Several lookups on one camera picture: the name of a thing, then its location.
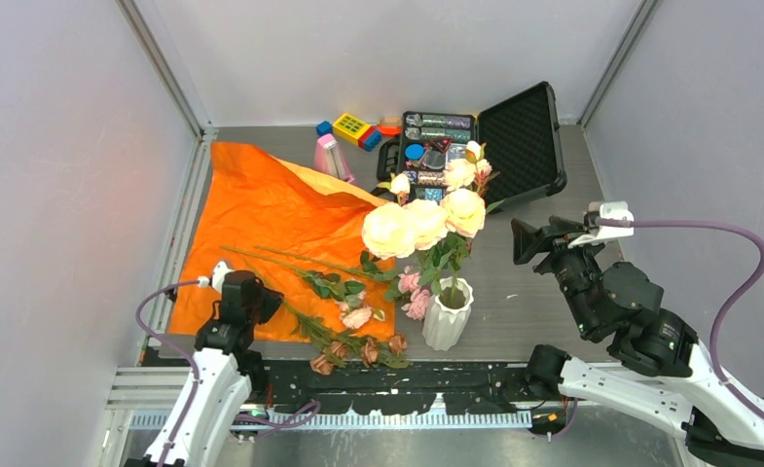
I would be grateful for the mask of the blue toy block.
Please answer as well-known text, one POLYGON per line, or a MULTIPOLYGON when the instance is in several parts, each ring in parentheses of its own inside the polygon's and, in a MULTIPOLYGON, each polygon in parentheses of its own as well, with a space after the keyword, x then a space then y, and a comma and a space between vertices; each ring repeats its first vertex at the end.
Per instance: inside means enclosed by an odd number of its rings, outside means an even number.
POLYGON ((315 131, 319 137, 333 134, 333 126, 329 121, 323 121, 315 127, 315 131))

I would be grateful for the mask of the black open poker case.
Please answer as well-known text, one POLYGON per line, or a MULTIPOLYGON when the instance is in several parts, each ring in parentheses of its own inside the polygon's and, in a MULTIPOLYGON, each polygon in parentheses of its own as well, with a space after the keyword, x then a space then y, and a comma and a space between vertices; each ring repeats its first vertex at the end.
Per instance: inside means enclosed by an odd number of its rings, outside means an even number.
POLYGON ((377 180, 403 173, 412 186, 409 199, 440 201, 447 193, 444 170, 461 159, 469 141, 486 143, 486 158, 499 172, 485 201, 530 202, 561 192, 567 182, 553 87, 543 81, 478 115, 407 111, 402 132, 379 149, 377 180), (419 144, 418 161, 405 148, 419 144))

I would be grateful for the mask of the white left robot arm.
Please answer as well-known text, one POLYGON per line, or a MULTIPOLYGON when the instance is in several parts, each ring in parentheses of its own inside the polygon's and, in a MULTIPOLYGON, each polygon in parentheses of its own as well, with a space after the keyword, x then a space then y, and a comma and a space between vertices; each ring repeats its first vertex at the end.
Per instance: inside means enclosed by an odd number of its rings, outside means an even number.
POLYGON ((126 466, 213 466, 240 406, 266 394, 269 378, 263 357, 250 346, 255 328, 273 317, 283 295, 254 272, 220 261, 210 276, 170 284, 137 309, 158 295, 192 285, 210 287, 220 295, 196 333, 193 352, 137 321, 148 336, 184 357, 190 372, 155 441, 143 456, 127 459, 126 466))

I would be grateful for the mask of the orange toy piece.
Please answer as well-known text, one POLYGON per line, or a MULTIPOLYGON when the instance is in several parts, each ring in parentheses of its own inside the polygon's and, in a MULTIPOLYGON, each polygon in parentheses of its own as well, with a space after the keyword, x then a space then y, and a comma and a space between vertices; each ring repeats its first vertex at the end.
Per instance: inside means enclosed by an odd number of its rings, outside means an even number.
POLYGON ((403 119, 400 116, 379 118, 376 128, 384 137, 393 138, 402 132, 403 119))

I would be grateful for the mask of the yellow toy block house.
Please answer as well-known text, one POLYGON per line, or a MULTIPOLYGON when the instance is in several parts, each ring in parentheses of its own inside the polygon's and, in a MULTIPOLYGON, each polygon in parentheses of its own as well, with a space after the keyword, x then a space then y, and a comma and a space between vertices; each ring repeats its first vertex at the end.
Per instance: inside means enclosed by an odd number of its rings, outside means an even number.
POLYGON ((382 142, 382 135, 374 126, 349 113, 339 116, 332 126, 337 136, 366 152, 372 152, 382 142))

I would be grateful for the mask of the pink carnation flower stem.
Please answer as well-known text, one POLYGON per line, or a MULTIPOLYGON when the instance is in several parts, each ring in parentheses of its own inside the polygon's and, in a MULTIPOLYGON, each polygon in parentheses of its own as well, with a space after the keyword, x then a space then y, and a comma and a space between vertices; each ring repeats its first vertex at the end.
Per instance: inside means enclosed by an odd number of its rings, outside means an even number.
POLYGON ((369 286, 364 282, 366 279, 381 283, 386 286, 384 298, 387 301, 399 303, 407 317, 417 321, 424 320, 430 301, 430 290, 419 283, 421 280, 420 272, 411 266, 382 269, 380 267, 381 260, 367 251, 361 253, 357 268, 349 268, 267 246, 258 245, 256 248, 268 252, 272 258, 277 259, 281 256, 323 266, 329 269, 328 272, 338 273, 344 278, 351 277, 359 280, 367 286, 368 290, 369 286))

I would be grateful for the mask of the orange yellow wrapping paper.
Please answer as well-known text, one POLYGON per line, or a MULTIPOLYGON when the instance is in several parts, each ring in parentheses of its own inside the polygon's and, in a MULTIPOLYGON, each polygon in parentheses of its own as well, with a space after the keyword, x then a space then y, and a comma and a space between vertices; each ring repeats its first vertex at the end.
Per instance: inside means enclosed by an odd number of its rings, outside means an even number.
POLYGON ((256 328, 262 341, 300 340, 293 309, 343 331, 335 302, 317 297, 297 271, 357 269, 363 220, 382 199, 250 144, 214 142, 210 156, 212 180, 181 280, 210 275, 221 260, 254 271, 286 302, 256 328))

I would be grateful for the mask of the peach rose flower stem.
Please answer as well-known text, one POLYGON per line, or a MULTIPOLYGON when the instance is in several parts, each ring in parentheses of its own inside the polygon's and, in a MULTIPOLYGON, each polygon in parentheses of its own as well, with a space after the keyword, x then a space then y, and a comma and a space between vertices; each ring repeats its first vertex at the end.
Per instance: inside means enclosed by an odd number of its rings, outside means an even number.
POLYGON ((486 143, 469 141, 464 156, 450 162, 444 170, 447 193, 440 201, 446 214, 447 240, 451 250, 446 266, 451 271, 451 284, 439 295, 442 305, 462 309, 467 299, 461 291, 461 262, 468 258, 475 236, 484 228, 488 214, 501 206, 503 200, 485 201, 490 183, 499 176, 486 158, 486 143))

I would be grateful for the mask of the blue round poker chip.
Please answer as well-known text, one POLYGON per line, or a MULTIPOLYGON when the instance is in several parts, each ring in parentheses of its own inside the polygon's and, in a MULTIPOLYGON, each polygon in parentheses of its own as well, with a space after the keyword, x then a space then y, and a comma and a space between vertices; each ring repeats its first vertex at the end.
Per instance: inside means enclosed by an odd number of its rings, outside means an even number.
POLYGON ((405 148, 405 158, 408 161, 418 161, 424 154, 424 148, 419 144, 410 144, 405 148))

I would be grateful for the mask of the pink metronome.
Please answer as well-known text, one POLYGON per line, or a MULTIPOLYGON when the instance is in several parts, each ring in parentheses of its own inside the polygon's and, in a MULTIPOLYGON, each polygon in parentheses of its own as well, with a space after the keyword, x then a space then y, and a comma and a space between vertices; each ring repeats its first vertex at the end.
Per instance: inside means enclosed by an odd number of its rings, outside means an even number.
POLYGON ((350 184, 355 182, 339 143, 332 134, 324 134, 317 139, 313 168, 338 180, 350 184))

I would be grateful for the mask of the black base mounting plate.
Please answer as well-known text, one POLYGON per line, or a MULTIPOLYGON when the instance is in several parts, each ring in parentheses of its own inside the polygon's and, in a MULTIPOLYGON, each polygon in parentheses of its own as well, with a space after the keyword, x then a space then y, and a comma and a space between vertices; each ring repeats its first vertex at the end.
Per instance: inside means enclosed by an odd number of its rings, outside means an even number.
POLYGON ((534 395, 526 365, 511 362, 416 361, 404 369, 350 362, 329 376, 302 360, 268 360, 266 383, 245 400, 291 414, 310 402, 320 414, 425 414, 443 405, 451 415, 571 409, 562 396, 534 395))

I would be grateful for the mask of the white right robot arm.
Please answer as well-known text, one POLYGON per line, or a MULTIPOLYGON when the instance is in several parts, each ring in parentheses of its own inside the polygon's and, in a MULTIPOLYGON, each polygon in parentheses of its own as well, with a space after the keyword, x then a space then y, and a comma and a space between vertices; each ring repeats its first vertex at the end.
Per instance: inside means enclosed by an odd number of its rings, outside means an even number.
POLYGON ((609 240, 637 227, 636 220, 596 213, 581 222, 553 216, 540 228, 512 221, 514 263, 554 275, 580 337, 605 342, 629 372, 612 375, 539 344, 524 371, 526 390, 537 399, 588 400, 638 418, 712 466, 764 466, 764 398, 724 370, 713 342, 702 342, 663 307, 663 289, 642 270, 629 262, 598 265, 609 240))

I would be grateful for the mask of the white ribbed vase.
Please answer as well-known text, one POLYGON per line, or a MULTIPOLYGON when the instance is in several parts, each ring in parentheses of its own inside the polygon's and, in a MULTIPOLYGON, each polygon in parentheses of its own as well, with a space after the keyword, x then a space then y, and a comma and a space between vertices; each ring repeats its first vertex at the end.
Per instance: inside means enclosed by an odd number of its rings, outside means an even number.
POLYGON ((472 312, 473 288, 463 278, 455 282, 454 297, 458 307, 447 306, 442 302, 444 296, 450 295, 446 289, 452 285, 451 277, 440 280, 442 294, 430 298, 423 321, 422 335, 425 343, 437 351, 449 350, 457 344, 472 312))

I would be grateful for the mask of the small pink rose stem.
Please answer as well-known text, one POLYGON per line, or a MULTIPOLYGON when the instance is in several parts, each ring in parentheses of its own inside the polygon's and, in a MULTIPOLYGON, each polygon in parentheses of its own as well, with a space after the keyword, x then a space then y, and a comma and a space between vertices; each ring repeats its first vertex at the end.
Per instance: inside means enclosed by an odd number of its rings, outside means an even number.
POLYGON ((386 312, 367 302, 368 288, 355 278, 344 278, 335 272, 303 269, 286 261, 232 246, 222 245, 221 248, 247 258, 259 259, 294 271, 310 287, 315 296, 322 300, 333 301, 336 304, 339 310, 339 319, 349 330, 358 330, 371 321, 386 321, 386 312))

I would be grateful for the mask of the brown rose flower stem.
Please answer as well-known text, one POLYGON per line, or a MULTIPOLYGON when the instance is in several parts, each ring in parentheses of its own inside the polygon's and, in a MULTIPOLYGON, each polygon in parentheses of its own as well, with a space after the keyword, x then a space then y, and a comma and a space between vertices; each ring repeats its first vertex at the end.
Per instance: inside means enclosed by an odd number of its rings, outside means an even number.
MULTIPOLYGON (((252 267, 267 285, 276 286, 286 294, 284 304, 275 317, 256 327, 258 340, 309 344, 315 351, 309 365, 314 373, 322 376, 333 374, 351 360, 357 360, 370 368, 384 366, 404 369, 410 365, 406 357, 407 339, 395 331, 392 312, 388 307, 377 305, 371 300, 376 282, 368 279, 364 281, 369 286, 367 301, 386 312, 386 321, 371 321, 358 330, 349 330, 341 323, 336 304, 315 296, 294 271, 247 257, 243 258, 243 264, 252 267)), ((292 265, 329 271, 315 264, 292 265)))

